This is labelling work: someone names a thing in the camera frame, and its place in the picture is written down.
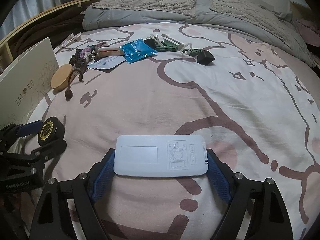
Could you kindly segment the black round tin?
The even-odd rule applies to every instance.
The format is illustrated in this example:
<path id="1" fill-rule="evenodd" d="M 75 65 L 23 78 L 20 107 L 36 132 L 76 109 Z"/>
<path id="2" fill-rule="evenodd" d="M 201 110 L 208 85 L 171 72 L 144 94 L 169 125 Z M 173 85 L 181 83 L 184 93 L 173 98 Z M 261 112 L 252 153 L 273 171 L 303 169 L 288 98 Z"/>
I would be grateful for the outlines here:
<path id="1" fill-rule="evenodd" d="M 40 146 L 44 146 L 54 140 L 63 139 L 64 135 L 63 123 L 57 117 L 52 116 L 43 123 L 37 136 L 37 142 Z"/>

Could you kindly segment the round wooden lid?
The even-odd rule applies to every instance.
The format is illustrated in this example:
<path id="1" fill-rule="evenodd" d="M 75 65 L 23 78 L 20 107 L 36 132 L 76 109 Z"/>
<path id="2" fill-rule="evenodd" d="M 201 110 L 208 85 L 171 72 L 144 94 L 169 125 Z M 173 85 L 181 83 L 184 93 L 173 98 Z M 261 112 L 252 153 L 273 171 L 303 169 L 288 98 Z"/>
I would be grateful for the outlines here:
<path id="1" fill-rule="evenodd" d="M 67 63 L 58 68 L 52 76 L 50 86 L 55 93 L 64 90 L 68 85 L 68 79 L 73 70 L 71 64 Z"/>

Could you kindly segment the crocheted blue brown yarn piece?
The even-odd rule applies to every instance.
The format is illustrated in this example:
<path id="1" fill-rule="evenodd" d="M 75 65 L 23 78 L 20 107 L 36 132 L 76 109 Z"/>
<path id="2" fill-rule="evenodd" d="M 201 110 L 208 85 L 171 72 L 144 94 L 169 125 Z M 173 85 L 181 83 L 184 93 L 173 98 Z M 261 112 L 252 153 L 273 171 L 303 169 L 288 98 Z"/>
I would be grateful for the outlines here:
<path id="1" fill-rule="evenodd" d="M 87 46 L 84 49 L 76 49 L 75 54 L 70 58 L 69 64 L 72 66 L 72 71 L 67 79 L 67 88 L 65 90 L 66 101 L 71 100 L 73 92 L 71 90 L 71 83 L 75 77 L 79 82 L 83 81 L 83 75 L 87 70 L 89 62 L 95 57 L 96 45 Z"/>

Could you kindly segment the white plastic case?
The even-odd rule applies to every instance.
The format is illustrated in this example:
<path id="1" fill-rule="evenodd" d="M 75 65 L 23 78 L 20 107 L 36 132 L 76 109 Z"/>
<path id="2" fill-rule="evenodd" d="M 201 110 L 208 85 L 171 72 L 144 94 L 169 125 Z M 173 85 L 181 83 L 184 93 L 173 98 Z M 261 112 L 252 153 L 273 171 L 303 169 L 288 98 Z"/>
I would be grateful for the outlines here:
<path id="1" fill-rule="evenodd" d="M 200 135 L 121 135 L 114 172 L 119 176 L 175 178 L 208 170 L 206 143 Z"/>

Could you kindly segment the white cardboard shoe box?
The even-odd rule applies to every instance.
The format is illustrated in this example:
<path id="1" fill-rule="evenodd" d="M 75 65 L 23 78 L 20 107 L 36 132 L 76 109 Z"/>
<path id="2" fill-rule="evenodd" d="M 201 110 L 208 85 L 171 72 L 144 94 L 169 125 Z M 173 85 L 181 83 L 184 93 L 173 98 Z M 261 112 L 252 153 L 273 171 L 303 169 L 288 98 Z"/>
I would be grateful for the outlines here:
<path id="1" fill-rule="evenodd" d="M 59 68 L 47 37 L 16 58 L 1 74 L 1 128 L 25 124 Z"/>

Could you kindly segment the wooden shelf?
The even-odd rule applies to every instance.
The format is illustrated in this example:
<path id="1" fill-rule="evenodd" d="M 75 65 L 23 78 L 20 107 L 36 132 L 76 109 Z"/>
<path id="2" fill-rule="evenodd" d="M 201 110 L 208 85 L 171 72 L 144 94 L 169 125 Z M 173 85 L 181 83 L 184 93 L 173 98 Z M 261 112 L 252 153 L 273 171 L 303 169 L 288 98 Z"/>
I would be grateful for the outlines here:
<path id="1" fill-rule="evenodd" d="M 12 40 L 18 36 L 18 33 L 20 31 L 25 31 L 28 27 L 31 27 L 32 24 L 37 24 L 43 21 L 46 16 L 52 15 L 56 11 L 61 11 L 65 8 L 73 7 L 75 5 L 81 7 L 82 13 L 84 14 L 89 5 L 99 1 L 100 0 L 73 0 L 71 2 L 63 3 L 46 11 L 43 11 L 40 14 L 20 24 L 1 40 L 1 70 L 5 70 L 5 68 L 7 68 L 7 66 L 11 64 L 14 59 L 16 59 L 16 57 L 14 57 L 11 53 L 10 44 L 12 43 Z"/>

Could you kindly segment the white paper sachet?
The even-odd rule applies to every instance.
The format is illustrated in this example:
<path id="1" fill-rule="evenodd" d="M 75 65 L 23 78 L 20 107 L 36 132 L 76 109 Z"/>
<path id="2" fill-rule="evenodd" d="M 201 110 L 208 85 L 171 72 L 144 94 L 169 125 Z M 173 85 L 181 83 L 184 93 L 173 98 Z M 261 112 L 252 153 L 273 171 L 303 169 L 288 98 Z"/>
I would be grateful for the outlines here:
<path id="1" fill-rule="evenodd" d="M 88 69 L 113 69 L 121 63 L 125 62 L 123 56 L 108 56 L 88 65 Z"/>

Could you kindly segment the dark brown folded blanket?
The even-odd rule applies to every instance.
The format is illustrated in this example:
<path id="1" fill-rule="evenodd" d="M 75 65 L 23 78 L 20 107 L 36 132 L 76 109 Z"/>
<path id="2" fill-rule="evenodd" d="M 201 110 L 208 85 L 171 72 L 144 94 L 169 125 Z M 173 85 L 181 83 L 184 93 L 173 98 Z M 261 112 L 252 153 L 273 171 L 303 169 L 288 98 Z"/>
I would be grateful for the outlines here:
<path id="1" fill-rule="evenodd" d="M 32 24 L 25 31 L 20 31 L 10 44 L 11 53 L 17 57 L 47 37 L 50 38 L 52 47 L 56 48 L 67 36 L 84 31 L 83 19 L 82 8 L 77 5 L 56 11 L 46 16 L 43 21 Z"/>

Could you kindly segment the white tape roll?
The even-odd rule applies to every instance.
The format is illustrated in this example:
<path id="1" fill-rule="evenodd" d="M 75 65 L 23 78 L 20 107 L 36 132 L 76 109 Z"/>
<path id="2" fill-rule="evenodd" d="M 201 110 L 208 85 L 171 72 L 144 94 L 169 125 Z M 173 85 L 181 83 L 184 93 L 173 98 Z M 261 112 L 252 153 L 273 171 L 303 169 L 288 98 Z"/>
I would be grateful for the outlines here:
<path id="1" fill-rule="evenodd" d="M 103 47 L 108 47 L 108 43 L 107 42 L 100 42 L 95 46 L 95 51 L 98 51 L 99 48 L 103 48 Z"/>

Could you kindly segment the wooden stick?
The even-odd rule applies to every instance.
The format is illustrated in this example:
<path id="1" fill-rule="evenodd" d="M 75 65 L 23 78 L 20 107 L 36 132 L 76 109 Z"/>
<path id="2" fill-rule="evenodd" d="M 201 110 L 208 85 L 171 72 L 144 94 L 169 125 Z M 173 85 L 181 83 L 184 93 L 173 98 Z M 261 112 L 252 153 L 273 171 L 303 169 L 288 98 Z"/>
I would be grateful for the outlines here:
<path id="1" fill-rule="evenodd" d="M 123 56 L 124 53 L 120 48 L 117 47 L 103 47 L 98 49 L 97 55 L 99 57 Z"/>

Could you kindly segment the blue foil packet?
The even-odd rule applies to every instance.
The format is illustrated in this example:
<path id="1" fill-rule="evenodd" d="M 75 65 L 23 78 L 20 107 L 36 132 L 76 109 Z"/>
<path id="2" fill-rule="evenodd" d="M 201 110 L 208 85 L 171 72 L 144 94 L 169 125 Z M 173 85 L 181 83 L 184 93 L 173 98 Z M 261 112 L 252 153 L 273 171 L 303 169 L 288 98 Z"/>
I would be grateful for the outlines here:
<path id="1" fill-rule="evenodd" d="M 119 48 L 128 64 L 157 54 L 157 51 L 148 46 L 141 38 L 121 45 Z"/>

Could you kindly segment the grey duvet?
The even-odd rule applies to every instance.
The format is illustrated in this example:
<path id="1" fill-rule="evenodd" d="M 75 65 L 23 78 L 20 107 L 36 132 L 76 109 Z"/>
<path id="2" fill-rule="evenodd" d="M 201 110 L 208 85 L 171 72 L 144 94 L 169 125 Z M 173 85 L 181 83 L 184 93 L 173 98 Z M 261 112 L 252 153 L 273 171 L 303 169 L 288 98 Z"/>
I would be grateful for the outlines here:
<path id="1" fill-rule="evenodd" d="M 291 14 L 276 14 L 248 0 L 101 0 L 86 9 L 82 26 L 89 31 L 155 22 L 231 29 L 314 65 Z"/>

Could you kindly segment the green plastic clip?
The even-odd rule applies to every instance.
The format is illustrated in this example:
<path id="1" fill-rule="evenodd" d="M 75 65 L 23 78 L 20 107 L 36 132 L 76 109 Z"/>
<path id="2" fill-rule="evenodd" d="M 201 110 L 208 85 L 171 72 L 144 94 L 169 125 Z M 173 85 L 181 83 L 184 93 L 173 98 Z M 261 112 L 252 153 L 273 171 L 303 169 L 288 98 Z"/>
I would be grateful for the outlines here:
<path id="1" fill-rule="evenodd" d="M 183 55 L 195 57 L 202 51 L 201 49 L 193 48 L 192 43 L 175 44 L 166 39 L 160 41 L 159 39 L 154 38 L 153 40 L 155 41 L 155 50 L 157 52 L 179 52 Z"/>

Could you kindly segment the black small box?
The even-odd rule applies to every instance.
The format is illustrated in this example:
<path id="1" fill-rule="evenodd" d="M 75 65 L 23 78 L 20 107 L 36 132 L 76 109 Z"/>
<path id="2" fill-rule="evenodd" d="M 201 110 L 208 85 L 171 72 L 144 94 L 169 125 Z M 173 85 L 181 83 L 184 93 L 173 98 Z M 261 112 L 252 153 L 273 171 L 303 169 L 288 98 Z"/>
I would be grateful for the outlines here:
<path id="1" fill-rule="evenodd" d="M 197 62 L 201 65 L 207 66 L 215 60 L 215 57 L 210 51 L 202 50 L 197 56 Z"/>

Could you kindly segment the right beige quilted pillow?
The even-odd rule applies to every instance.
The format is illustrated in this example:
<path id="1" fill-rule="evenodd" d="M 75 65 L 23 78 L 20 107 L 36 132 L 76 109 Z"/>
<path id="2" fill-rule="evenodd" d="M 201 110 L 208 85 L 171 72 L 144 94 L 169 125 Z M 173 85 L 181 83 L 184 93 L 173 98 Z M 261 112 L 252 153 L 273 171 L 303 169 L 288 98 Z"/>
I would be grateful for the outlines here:
<path id="1" fill-rule="evenodd" d="M 264 29 L 283 42 L 292 55 L 313 66 L 313 58 L 291 13 L 270 11 L 247 0 L 209 0 L 209 8 Z"/>

